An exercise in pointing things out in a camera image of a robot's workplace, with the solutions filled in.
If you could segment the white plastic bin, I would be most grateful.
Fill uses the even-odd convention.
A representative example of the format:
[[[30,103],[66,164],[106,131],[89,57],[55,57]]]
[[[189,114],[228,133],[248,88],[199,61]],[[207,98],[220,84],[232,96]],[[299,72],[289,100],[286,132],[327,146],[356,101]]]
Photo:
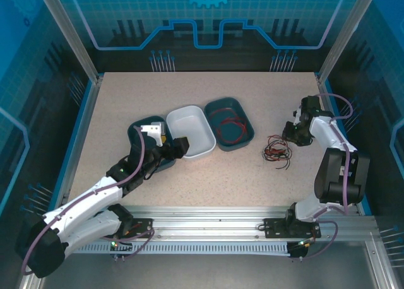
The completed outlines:
[[[206,157],[217,145],[207,118],[198,106],[188,105],[171,111],[166,117],[166,123],[173,138],[187,138],[189,149],[183,156],[185,160]]]

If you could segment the teal plastic bin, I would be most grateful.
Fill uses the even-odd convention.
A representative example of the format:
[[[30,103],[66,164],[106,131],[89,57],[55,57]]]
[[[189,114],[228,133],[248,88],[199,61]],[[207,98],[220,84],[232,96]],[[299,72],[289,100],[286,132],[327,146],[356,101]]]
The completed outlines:
[[[255,132],[242,105],[232,97],[220,98],[203,109],[222,151],[234,151],[247,146]]]
[[[130,155],[129,155],[129,160],[131,160],[133,162],[134,167],[137,166],[138,160],[139,160],[140,154],[141,154],[140,138],[138,136],[138,132],[136,131],[135,127],[141,127],[141,125],[150,125],[152,122],[158,122],[158,121],[165,123],[165,133],[166,133],[167,140],[163,145],[172,146],[173,138],[172,138],[172,135],[168,128],[168,125],[163,117],[160,117],[158,115],[153,115],[153,116],[149,116],[149,117],[140,119],[140,120],[132,123],[130,125],[130,127],[128,128],[128,138],[129,138],[129,142],[131,143],[131,151],[130,151]],[[146,133],[143,133],[143,137],[145,140],[145,147],[146,147],[145,159],[143,161],[143,163],[145,164],[147,160],[152,159],[151,150],[152,150],[152,147],[156,146],[157,144],[156,144],[156,141],[153,138],[148,137]]]

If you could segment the small black electronics board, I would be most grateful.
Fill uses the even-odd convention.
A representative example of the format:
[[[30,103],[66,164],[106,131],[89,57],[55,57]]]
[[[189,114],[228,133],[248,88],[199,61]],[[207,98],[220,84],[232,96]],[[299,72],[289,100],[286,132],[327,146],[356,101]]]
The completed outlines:
[[[316,242],[314,237],[309,239],[304,239],[299,242],[288,242],[287,252],[289,253],[289,258],[300,259],[307,256],[309,247]]]
[[[133,244],[130,242],[112,241],[110,243],[109,254],[115,262],[117,262],[118,259],[122,259],[125,255],[129,254],[129,252],[132,251],[133,251]]]

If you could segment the grey metal sheet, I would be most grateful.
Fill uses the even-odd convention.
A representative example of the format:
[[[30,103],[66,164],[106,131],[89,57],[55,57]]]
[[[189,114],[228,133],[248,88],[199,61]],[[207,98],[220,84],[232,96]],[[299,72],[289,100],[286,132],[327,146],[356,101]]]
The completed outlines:
[[[304,262],[270,256],[138,255],[114,262],[75,254],[44,289],[376,289],[358,247],[333,247]]]

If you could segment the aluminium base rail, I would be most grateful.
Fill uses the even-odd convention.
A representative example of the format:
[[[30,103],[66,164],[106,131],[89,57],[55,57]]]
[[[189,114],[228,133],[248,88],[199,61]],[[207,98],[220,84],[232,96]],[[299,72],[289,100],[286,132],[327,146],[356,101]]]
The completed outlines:
[[[284,218],[286,206],[130,206],[126,208],[139,218],[151,218],[159,241],[259,242],[265,235],[258,230],[265,218]],[[359,215],[357,208],[348,215],[331,210],[319,221],[338,224],[337,242],[365,242],[380,238],[376,219]]]

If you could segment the aluminium frame post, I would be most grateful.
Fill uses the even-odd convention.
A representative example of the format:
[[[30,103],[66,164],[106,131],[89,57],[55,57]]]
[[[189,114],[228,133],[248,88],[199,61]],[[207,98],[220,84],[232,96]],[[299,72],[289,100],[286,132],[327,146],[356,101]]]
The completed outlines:
[[[60,0],[43,0],[53,19],[57,23],[64,38],[68,42],[71,50],[75,54],[78,62],[93,84],[99,81],[98,72],[83,45],[74,25],[72,24],[64,6]]]
[[[317,75],[318,87],[324,86],[328,76],[356,31],[372,0],[356,0]]]

